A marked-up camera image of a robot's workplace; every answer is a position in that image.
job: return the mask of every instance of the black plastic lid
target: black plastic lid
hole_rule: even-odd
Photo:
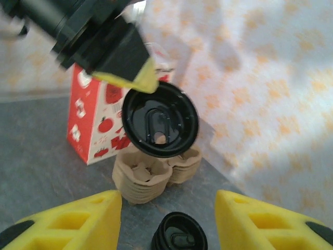
[[[151,241],[151,250],[207,250],[206,235],[191,216],[172,212],[164,217]]]
[[[159,158],[187,151],[199,131],[199,118],[192,101],[182,90],[162,81],[153,94],[128,92],[122,122],[127,136],[138,149]],[[156,142],[158,134],[165,136],[165,144]]]

